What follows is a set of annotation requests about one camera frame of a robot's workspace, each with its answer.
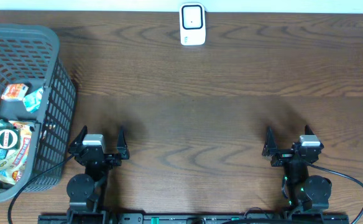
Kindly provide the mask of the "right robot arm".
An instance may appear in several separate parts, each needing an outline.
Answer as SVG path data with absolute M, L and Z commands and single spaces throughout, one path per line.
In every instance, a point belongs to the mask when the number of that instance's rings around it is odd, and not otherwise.
M 296 212 L 321 212 L 329 208 L 332 183 L 319 175 L 309 175 L 308 166 L 319 159 L 324 145 L 308 125 L 305 133 L 288 149 L 280 149 L 271 128 L 267 128 L 262 156 L 272 167 L 283 167 L 282 194 Z

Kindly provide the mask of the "yellow snack bag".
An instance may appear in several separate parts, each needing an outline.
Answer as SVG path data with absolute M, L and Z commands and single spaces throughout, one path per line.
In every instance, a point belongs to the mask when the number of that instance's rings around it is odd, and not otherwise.
M 0 182 L 5 185 L 14 185 L 22 177 L 32 140 L 32 130 L 35 124 L 30 121 L 5 121 L 3 128 L 17 129 L 20 134 L 19 148 L 8 150 L 4 159 L 0 160 Z

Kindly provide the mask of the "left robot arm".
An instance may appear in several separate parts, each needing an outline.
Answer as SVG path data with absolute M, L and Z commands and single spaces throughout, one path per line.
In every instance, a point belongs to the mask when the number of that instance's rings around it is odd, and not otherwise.
M 105 153 L 104 136 L 88 134 L 84 126 L 71 142 L 68 152 L 85 168 L 83 174 L 72 177 L 67 184 L 70 198 L 66 223 L 117 223 L 117 217 L 103 207 L 109 171 L 128 160 L 130 153 L 124 130 L 120 129 L 117 153 Z

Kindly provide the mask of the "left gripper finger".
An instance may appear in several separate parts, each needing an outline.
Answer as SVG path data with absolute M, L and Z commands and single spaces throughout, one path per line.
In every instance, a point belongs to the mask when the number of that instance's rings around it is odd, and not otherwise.
M 78 149 L 79 147 L 81 147 L 83 145 L 83 140 L 85 138 L 85 136 L 88 133 L 88 128 L 87 126 L 83 126 L 82 130 L 80 131 L 80 133 L 77 135 L 77 137 L 71 142 L 70 144 L 70 149 Z
M 130 158 L 130 152 L 126 143 L 123 127 L 119 130 L 116 148 L 122 160 L 128 160 Z

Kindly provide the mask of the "dark green round-label box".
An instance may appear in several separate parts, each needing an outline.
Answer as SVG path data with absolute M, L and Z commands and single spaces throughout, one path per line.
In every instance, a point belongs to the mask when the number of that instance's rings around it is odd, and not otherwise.
M 0 128 L 0 149 L 16 150 L 19 148 L 20 134 L 17 129 Z

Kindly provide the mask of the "teal tissue pack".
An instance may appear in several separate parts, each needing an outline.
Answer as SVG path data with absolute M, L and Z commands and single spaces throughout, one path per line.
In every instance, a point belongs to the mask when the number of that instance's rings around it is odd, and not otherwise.
M 44 89 L 40 87 L 23 98 L 22 102 L 27 112 L 34 113 L 40 108 L 43 93 Z

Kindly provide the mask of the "orange tissue pack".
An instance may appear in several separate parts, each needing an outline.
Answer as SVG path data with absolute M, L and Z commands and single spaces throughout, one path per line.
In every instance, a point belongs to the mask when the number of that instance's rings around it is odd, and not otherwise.
M 29 87 L 23 83 L 10 84 L 5 88 L 1 99 L 5 101 L 22 101 L 28 89 Z

